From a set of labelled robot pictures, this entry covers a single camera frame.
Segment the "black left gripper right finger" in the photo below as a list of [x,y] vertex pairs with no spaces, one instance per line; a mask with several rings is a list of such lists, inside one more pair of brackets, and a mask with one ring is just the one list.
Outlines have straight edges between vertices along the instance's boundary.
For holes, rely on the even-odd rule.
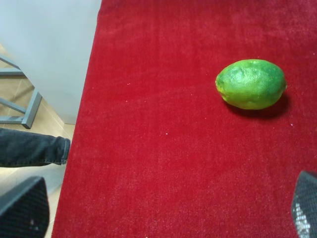
[[291,212],[298,237],[317,237],[317,174],[300,172],[291,204]]

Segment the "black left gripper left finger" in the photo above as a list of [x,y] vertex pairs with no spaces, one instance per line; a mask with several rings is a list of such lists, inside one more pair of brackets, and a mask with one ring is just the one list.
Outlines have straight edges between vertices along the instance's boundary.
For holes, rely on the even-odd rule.
[[43,238],[50,223],[43,177],[30,177],[0,196],[2,238]]

